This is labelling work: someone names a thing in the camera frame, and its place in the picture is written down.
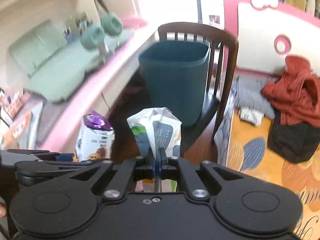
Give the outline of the person's left hand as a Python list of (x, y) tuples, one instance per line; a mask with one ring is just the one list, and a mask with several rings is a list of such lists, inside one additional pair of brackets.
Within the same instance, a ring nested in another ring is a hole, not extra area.
[(5, 217), (7, 214), (7, 210), (5, 208), (5, 206), (3, 206), (2, 204), (0, 204), (0, 218)]

